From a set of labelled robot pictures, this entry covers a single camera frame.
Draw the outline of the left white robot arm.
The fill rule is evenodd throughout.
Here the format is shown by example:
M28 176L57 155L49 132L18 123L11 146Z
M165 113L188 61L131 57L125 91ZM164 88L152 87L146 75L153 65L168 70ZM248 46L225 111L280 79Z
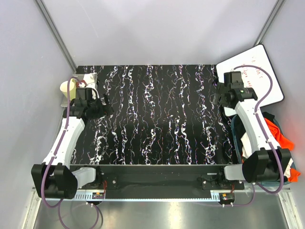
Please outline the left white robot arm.
M103 177L92 167L71 171L71 157L81 133L89 120L114 113L107 94L92 98L85 91L72 99L63 113L62 126L48 155L41 164L34 164L31 176L39 197L46 199L73 199L77 190L85 185L99 188Z

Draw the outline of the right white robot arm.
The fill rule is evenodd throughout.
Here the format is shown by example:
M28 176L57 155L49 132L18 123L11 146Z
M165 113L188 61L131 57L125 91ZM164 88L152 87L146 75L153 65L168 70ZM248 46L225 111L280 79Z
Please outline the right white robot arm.
M242 88L240 83L218 83L214 104L235 110L250 140L252 154L243 164L226 166L216 177L218 187L229 188L234 180L248 183L284 182L284 171L291 159L289 149L281 148L271 134L253 88Z

